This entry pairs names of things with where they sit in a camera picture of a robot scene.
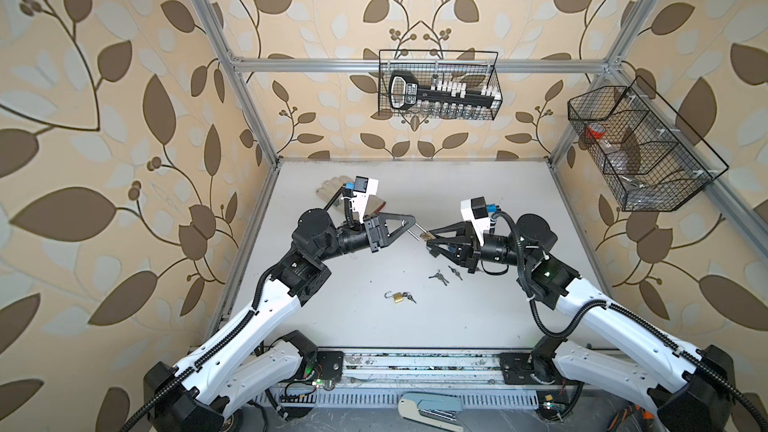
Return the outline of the brass padlock long shackle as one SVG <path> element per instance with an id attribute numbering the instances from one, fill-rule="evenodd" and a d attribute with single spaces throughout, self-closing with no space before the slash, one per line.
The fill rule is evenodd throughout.
<path id="1" fill-rule="evenodd" d="M 432 240 L 435 238 L 435 236 L 431 232 L 427 231 L 417 222 L 414 222 L 413 224 L 409 224 L 407 221 L 403 220 L 402 225 L 407 228 L 406 232 L 414 239 L 421 240 L 423 242 L 428 242 L 429 240 Z"/>

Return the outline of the black padlock keys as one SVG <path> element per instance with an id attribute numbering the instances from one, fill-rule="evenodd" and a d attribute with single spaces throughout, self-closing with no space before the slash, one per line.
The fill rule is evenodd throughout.
<path id="1" fill-rule="evenodd" d="M 449 285 L 448 279 L 440 271 L 438 271 L 435 274 L 431 275 L 430 279 L 436 279 L 436 280 L 440 281 L 445 286 Z"/>

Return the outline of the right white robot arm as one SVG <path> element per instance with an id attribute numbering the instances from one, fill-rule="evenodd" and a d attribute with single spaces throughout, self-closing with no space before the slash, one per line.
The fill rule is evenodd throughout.
<path id="1" fill-rule="evenodd" d="M 766 430 L 760 409 L 735 386 L 732 358 L 675 338 L 606 296 L 551 252 L 542 217 L 497 210 L 431 230 L 430 253 L 473 272 L 484 262 L 515 269 L 551 350 L 537 371 L 599 387 L 655 416 L 669 431 L 722 431 L 735 405 Z"/>

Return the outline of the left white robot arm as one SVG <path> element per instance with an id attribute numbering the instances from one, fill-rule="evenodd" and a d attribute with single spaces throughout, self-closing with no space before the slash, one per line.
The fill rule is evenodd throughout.
<path id="1" fill-rule="evenodd" d="M 147 420 L 157 431 L 218 431 L 246 403 L 302 372 L 315 345 L 293 332 L 261 355 L 256 348 L 319 291 L 329 259 L 364 249 L 377 252 L 416 223 L 407 214 L 379 213 L 353 225 L 334 225 L 320 208 L 304 212 L 287 253 L 259 278 L 251 302 L 203 345 L 144 377 L 145 403 L 122 428 Z"/>

